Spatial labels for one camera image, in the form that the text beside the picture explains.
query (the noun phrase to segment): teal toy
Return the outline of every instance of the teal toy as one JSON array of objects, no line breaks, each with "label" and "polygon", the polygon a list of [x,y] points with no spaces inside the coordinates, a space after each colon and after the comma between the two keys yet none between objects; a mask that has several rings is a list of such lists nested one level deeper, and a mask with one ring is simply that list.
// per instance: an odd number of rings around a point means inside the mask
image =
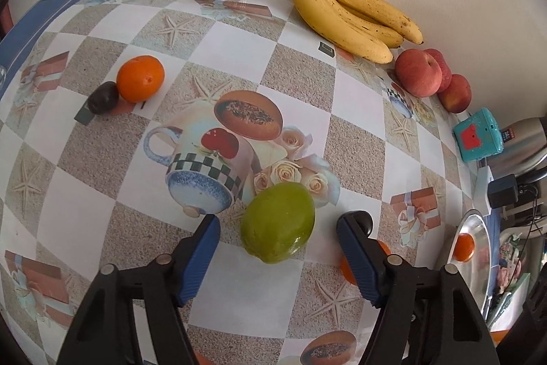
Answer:
[{"label": "teal toy", "polygon": [[453,130],[462,160],[466,163],[503,151],[498,123],[485,107],[457,124]]}]

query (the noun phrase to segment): green fruit in container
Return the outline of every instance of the green fruit in container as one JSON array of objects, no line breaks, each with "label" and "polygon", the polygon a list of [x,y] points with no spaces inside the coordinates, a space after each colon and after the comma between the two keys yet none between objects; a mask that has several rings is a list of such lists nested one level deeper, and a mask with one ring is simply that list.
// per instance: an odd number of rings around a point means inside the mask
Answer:
[{"label": "green fruit in container", "polygon": [[279,183],[258,194],[241,219],[245,250],[264,263],[288,259],[310,238],[315,207],[300,183]]}]

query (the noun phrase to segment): banana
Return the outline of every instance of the banana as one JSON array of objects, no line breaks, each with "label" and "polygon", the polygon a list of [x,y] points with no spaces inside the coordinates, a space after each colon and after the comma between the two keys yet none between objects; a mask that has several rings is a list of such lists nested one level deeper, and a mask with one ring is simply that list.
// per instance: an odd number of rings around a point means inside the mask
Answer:
[{"label": "banana", "polygon": [[341,16],[344,21],[348,22],[349,24],[355,25],[362,31],[368,33],[371,36],[374,36],[374,38],[378,38],[380,41],[386,44],[388,48],[397,49],[403,43],[403,36],[392,30],[391,28],[384,27],[383,25],[379,24],[373,24],[368,20],[360,18],[356,14],[353,14],[348,9],[344,8],[344,6],[338,3],[337,0],[328,1],[333,5],[336,13]]},{"label": "banana", "polygon": [[362,14],[366,14],[397,31],[404,38],[416,44],[423,43],[423,35],[418,25],[401,10],[385,0],[337,0],[342,5],[348,6]]},{"label": "banana", "polygon": [[353,23],[345,21],[332,1],[293,0],[302,19],[328,41],[370,61],[380,64],[391,62],[393,54],[387,46]]},{"label": "banana", "polygon": [[364,19],[365,21],[368,21],[372,24],[381,25],[377,20],[372,19],[370,16],[367,16],[366,14],[362,14],[360,11],[354,10],[351,7],[348,7],[347,5],[342,5],[346,10],[348,10],[351,14],[354,14],[358,18]]}]

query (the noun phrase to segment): blue border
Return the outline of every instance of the blue border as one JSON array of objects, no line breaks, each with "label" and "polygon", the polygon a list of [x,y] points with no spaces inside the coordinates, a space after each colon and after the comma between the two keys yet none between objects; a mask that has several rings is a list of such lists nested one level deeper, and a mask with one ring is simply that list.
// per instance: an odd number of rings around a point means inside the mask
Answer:
[{"label": "blue border", "polygon": [[7,71],[0,86],[0,99],[40,35],[59,14],[78,1],[39,0],[0,42],[0,65]]}]

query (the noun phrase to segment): stainless steel kettle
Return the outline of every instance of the stainless steel kettle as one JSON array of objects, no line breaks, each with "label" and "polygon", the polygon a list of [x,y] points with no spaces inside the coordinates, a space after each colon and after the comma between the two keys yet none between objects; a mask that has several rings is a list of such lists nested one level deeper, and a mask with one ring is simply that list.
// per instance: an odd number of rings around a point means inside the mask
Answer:
[{"label": "stainless steel kettle", "polygon": [[486,159],[494,178],[534,169],[547,157],[547,117],[527,118],[501,130],[503,152]]}]

